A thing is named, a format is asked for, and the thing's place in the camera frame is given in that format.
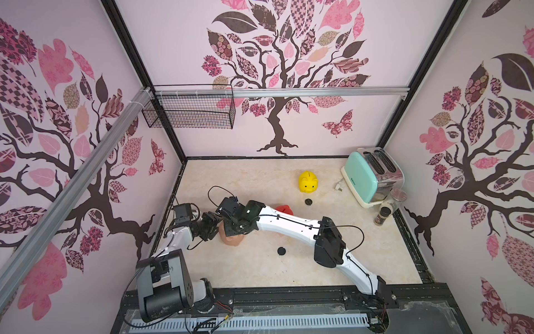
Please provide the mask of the peach piggy bank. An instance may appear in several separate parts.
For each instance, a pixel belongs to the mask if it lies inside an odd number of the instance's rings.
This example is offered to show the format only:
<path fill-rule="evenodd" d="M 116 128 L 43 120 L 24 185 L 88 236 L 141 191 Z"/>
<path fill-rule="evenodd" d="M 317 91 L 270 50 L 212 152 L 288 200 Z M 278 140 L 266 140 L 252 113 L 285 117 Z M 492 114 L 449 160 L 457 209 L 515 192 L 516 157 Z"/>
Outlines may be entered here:
<path fill-rule="evenodd" d="M 238 246 L 245 237 L 244 235 L 236 235 L 236 236 L 228 237 L 225 233 L 224 223 L 219 224 L 218 235 L 221 238 L 221 241 L 228 246 Z"/>

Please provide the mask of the red piggy bank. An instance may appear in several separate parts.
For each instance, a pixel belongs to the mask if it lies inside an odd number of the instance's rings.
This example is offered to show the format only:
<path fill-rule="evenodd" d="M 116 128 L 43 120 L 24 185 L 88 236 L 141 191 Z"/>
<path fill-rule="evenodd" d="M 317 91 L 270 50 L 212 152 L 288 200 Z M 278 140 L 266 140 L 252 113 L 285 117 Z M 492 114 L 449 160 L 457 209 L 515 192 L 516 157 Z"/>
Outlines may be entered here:
<path fill-rule="evenodd" d="M 280 205 L 276 207 L 275 210 L 283 214 L 288 214 L 288 215 L 293 216 L 293 210 L 288 205 Z"/>

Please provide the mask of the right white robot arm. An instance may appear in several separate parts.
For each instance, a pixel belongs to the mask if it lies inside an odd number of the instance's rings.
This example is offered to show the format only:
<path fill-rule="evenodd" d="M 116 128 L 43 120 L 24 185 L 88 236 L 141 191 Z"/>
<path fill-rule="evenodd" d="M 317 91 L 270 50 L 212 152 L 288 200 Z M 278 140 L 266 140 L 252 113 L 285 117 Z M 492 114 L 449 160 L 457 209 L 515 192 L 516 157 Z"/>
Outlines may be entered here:
<path fill-rule="evenodd" d="M 372 273 L 347 249 L 339 225 L 323 217 L 310 220 L 275 210 L 264 203 L 250 200 L 246 205 L 237 198 L 225 198 L 216 209 L 222 217 L 228 237 L 248 235 L 254 231 L 276 232 L 299 240 L 314 249 L 314 261 L 322 267 L 337 269 L 356 286 L 360 294 L 393 307 L 396 298 L 392 288 Z"/>

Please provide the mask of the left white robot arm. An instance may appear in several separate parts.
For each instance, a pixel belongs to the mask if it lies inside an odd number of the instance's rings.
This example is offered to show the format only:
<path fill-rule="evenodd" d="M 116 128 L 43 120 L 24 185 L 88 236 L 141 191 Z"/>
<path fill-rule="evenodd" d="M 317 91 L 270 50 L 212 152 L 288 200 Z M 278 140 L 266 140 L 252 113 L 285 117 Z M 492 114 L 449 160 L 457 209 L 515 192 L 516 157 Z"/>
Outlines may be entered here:
<path fill-rule="evenodd" d="M 189 215 L 174 219 L 166 232 L 170 238 L 167 245 L 136 265 L 140 316 L 146 323 L 182 310 L 197 308 L 207 313 L 214 307 L 211 283 L 206 278 L 198 281 L 191 278 L 184 252 L 196 237 L 203 242 L 213 239 L 221 220 L 211 212 L 196 221 L 191 218 Z"/>

